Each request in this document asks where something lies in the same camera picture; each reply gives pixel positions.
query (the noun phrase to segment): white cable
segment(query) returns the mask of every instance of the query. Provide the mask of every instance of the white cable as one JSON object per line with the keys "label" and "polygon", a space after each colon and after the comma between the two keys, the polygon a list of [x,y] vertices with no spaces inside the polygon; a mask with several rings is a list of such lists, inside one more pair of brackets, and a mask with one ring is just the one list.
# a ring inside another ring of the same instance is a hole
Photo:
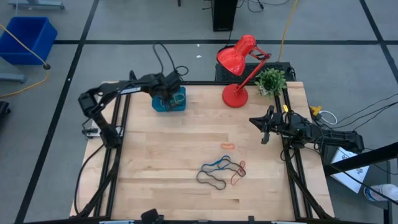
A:
{"label": "white cable", "polygon": [[335,116],[332,112],[330,112],[330,111],[319,111],[319,114],[320,114],[320,115],[322,115],[322,113],[330,114],[330,115],[332,115],[332,117],[335,119],[335,122],[332,123],[332,122],[327,121],[325,118],[323,118],[323,116],[321,116],[321,119],[322,119],[324,122],[326,122],[326,123],[328,123],[328,124],[332,124],[332,125],[337,124],[337,118],[336,118],[336,116]]}
{"label": "white cable", "polygon": [[18,16],[18,0],[15,0],[15,16]]}

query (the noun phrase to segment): lamp arm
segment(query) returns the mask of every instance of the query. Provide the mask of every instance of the lamp arm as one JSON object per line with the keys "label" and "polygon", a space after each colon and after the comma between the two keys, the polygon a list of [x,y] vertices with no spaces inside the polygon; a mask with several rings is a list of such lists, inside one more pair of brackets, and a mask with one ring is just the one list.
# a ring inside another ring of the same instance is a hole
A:
{"label": "lamp arm", "polygon": [[262,68],[262,66],[270,59],[271,54],[265,53],[263,50],[258,48],[257,46],[254,47],[254,50],[257,50],[260,52],[260,55],[256,55],[252,52],[250,52],[250,55],[258,60],[260,60],[260,64],[253,70],[253,72],[250,73],[250,75],[238,86],[236,89],[236,92],[240,91],[252,78],[253,76]]}

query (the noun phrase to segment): lamp shade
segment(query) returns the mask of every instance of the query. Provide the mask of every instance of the lamp shade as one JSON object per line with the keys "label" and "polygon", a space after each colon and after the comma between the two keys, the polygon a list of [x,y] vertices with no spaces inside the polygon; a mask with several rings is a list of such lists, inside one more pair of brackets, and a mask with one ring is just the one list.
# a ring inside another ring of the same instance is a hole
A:
{"label": "lamp shade", "polygon": [[217,54],[217,61],[234,75],[241,76],[246,65],[246,55],[256,46],[252,35],[243,35],[234,47],[228,47]]}

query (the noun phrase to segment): red desk lamp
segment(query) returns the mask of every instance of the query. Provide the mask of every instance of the red desk lamp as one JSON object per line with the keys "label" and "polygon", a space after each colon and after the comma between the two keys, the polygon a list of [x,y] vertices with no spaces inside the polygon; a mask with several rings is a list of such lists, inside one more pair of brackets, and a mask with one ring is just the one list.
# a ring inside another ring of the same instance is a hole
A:
{"label": "red desk lamp", "polygon": [[258,59],[260,64],[240,85],[230,84],[224,88],[223,101],[232,108],[239,108],[246,104],[248,100],[248,91],[244,86],[260,70],[265,62],[271,57],[271,54],[265,53],[256,46],[256,40],[252,35],[246,34],[238,41],[235,46],[226,47],[217,53],[217,61],[234,75],[241,76],[246,65],[246,55]]}

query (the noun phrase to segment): yellow cable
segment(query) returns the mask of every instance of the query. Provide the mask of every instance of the yellow cable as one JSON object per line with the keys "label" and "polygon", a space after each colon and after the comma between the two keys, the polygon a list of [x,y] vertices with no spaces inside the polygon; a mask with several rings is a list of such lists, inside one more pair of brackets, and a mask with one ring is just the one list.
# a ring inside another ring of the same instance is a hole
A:
{"label": "yellow cable", "polygon": [[[45,63],[45,61],[44,61],[42,58],[40,58],[40,57],[39,57],[35,52],[33,52],[31,49],[29,49],[28,47],[26,47],[16,36],[14,36],[14,34],[12,34],[11,32],[9,32],[9,31],[7,30],[7,28],[5,28],[2,24],[0,24],[0,27],[1,27],[2,29],[4,29],[4,31],[6,31],[6,32],[7,32],[12,38],[14,38],[19,44],[21,44],[26,50],[28,50],[30,53],[32,53],[33,55],[35,55],[40,61],[42,61],[44,65],[47,65],[47,63]],[[30,86],[28,86],[28,87],[26,87],[26,88],[23,88],[23,89],[21,89],[21,90],[15,91],[14,93],[8,93],[8,94],[5,94],[5,95],[1,95],[0,98],[4,98],[4,97],[16,95],[16,94],[18,94],[18,93],[22,93],[22,92],[25,91],[25,90],[28,90],[28,89],[30,89],[30,88],[33,88],[33,87],[39,85],[39,84],[42,84],[43,82],[45,82],[45,81],[47,80],[47,78],[49,77],[49,75],[50,75],[50,72],[49,72],[48,70],[46,70],[46,72],[45,72],[45,77],[44,77],[44,79],[43,79],[42,81],[37,82],[37,83],[35,83],[35,84],[33,84],[33,85],[30,85]]]}
{"label": "yellow cable", "polygon": [[287,22],[286,22],[286,26],[285,26],[285,30],[284,30],[284,35],[283,35],[283,37],[282,37],[282,43],[280,44],[278,62],[279,62],[280,59],[282,58],[282,54],[283,54],[283,51],[284,51],[284,42],[285,42],[285,38],[286,38],[286,32],[287,32],[287,29],[289,28],[289,25],[290,25],[290,22],[291,22],[291,20],[292,20],[293,13],[294,13],[294,10],[296,9],[296,5],[297,5],[297,2],[298,2],[298,1],[299,1],[299,0],[295,0],[295,1],[294,1],[293,8],[292,8],[292,10],[291,10],[291,12],[290,12],[290,14],[289,14],[289,18],[287,19]]}

